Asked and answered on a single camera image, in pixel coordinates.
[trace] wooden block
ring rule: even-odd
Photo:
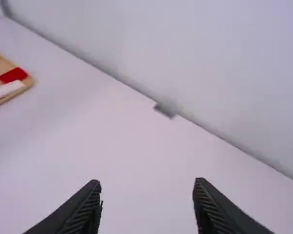
[[[8,61],[7,59],[5,59],[4,57],[0,55],[0,76],[15,68],[17,68],[16,65],[14,65],[12,62]],[[15,96],[23,93],[24,91],[32,87],[35,82],[34,82],[34,79],[30,75],[28,75],[25,79],[22,80],[22,83],[25,85],[24,87],[19,88],[18,90],[10,93],[9,95],[3,98],[0,98],[0,105],[4,104],[5,102],[14,98]]]

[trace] white wall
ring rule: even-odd
[[[293,0],[8,0],[12,18],[293,178]]]

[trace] red block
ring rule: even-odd
[[[26,77],[27,77],[27,73],[25,71],[23,71],[21,68],[17,67],[17,68],[14,68],[13,70],[1,75],[0,80],[2,83],[6,84],[9,82],[15,81],[17,79],[23,80]]]

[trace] white label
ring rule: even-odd
[[[15,80],[13,82],[3,84],[0,86],[0,98],[24,86],[25,85],[20,80]]]

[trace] white table surface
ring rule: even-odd
[[[0,53],[37,81],[0,107],[0,234],[26,231],[90,179],[103,187],[100,234],[196,234],[196,177],[293,233],[293,180],[5,18]]]

